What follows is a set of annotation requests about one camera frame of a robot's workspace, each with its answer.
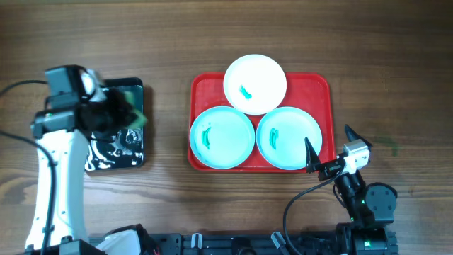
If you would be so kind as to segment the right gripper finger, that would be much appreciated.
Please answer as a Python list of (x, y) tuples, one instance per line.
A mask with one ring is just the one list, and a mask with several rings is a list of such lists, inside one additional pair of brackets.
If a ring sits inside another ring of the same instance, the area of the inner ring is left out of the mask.
[(349, 142), (355, 141), (355, 140), (362, 140), (369, 148), (373, 148), (373, 145), (371, 142), (363, 138), (361, 135), (357, 134), (348, 124), (345, 124), (345, 134)]
[(318, 157), (318, 154), (312, 147), (312, 144), (309, 141), (308, 137), (304, 138), (305, 142), (305, 148), (306, 148), (306, 172), (307, 173), (313, 173), (315, 171), (318, 171), (321, 167), (321, 161)]

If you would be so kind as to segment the green yellow sponge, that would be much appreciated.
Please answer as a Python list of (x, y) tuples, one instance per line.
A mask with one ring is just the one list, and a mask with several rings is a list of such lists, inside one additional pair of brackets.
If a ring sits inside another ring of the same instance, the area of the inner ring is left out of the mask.
[(136, 107), (135, 105), (135, 96), (132, 92), (126, 91), (123, 93), (126, 102), (132, 107), (128, 117), (130, 120), (127, 121), (126, 128), (127, 129), (136, 129), (144, 127), (148, 119), (147, 117)]

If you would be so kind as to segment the white round plate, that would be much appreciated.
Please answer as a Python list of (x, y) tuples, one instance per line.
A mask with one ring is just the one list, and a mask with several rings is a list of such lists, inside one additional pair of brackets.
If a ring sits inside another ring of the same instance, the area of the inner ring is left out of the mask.
[(262, 115), (277, 108), (287, 92), (287, 78), (272, 58), (244, 55), (227, 68), (224, 94), (237, 110), (248, 115)]

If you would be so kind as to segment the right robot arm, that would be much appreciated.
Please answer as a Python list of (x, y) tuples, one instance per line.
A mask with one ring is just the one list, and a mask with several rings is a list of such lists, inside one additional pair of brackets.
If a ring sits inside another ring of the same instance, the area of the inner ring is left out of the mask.
[(299, 243), (316, 254), (397, 254), (396, 233), (386, 229), (394, 222), (397, 191), (385, 183), (366, 184), (360, 169), (369, 164), (372, 144), (345, 126), (348, 143), (334, 159), (322, 163), (305, 139), (306, 169), (320, 181), (332, 181), (334, 195), (350, 216), (332, 232), (307, 234)]

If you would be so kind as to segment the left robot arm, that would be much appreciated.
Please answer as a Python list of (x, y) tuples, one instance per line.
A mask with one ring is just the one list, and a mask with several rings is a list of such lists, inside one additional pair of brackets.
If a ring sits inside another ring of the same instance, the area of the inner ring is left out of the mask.
[(144, 163), (144, 90), (101, 89), (90, 98), (74, 92), (50, 98), (32, 124), (39, 173), (35, 214), (25, 241), (29, 254), (59, 254), (84, 244), (84, 174)]

